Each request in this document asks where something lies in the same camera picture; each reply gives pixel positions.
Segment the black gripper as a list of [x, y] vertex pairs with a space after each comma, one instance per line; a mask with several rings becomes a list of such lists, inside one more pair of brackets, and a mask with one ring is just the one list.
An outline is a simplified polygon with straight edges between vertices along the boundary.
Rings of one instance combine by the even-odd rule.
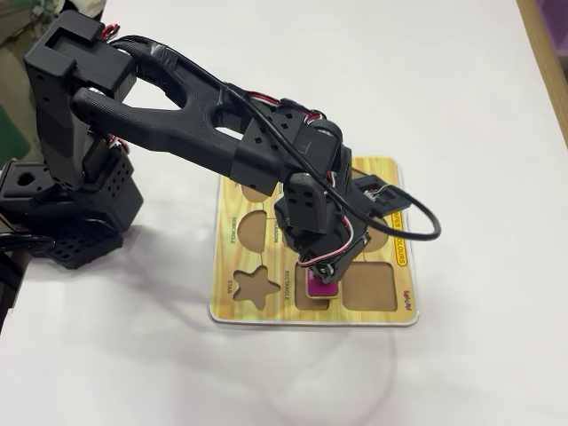
[[274, 204], [277, 224], [298, 264], [312, 266], [325, 284], [338, 282], [369, 242], [367, 226], [348, 215], [305, 172], [290, 175]]

